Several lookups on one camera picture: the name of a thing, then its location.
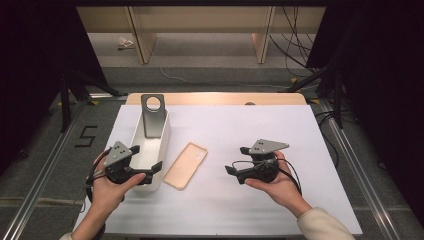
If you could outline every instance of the white table surface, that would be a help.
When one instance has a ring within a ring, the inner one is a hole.
[[[250,160],[240,147],[257,139],[289,143],[304,198],[362,234],[309,106],[167,106],[171,135],[163,175],[188,142],[208,155],[183,191],[162,182],[155,192],[130,190],[106,223],[106,233],[156,237],[295,236],[296,218],[265,193],[239,185],[225,165]],[[131,144],[141,106],[123,105],[106,147]],[[85,216],[79,215],[77,225]]]

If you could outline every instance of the table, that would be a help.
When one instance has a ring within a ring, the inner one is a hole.
[[[107,234],[210,238],[300,235],[288,210],[266,194],[239,185],[225,171],[224,166],[233,161],[249,160],[238,148],[251,147],[259,138],[289,143],[284,153],[298,172],[305,199],[325,208],[353,234],[362,234],[313,113],[300,94],[277,94],[280,105],[275,94],[267,93],[164,95],[171,123],[164,173],[188,142],[206,147],[208,155],[183,191],[163,182],[155,192],[129,191],[108,219]],[[133,103],[139,96],[129,96],[127,105],[121,107],[107,146],[116,140],[131,143],[141,112],[141,106]],[[229,104],[219,104],[226,98]],[[240,105],[246,100],[257,105]],[[77,224],[84,215],[80,214]]]

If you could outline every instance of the beige phone case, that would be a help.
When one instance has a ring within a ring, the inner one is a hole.
[[[192,142],[188,143],[163,177],[163,181],[178,190],[183,190],[207,153],[206,148]]]

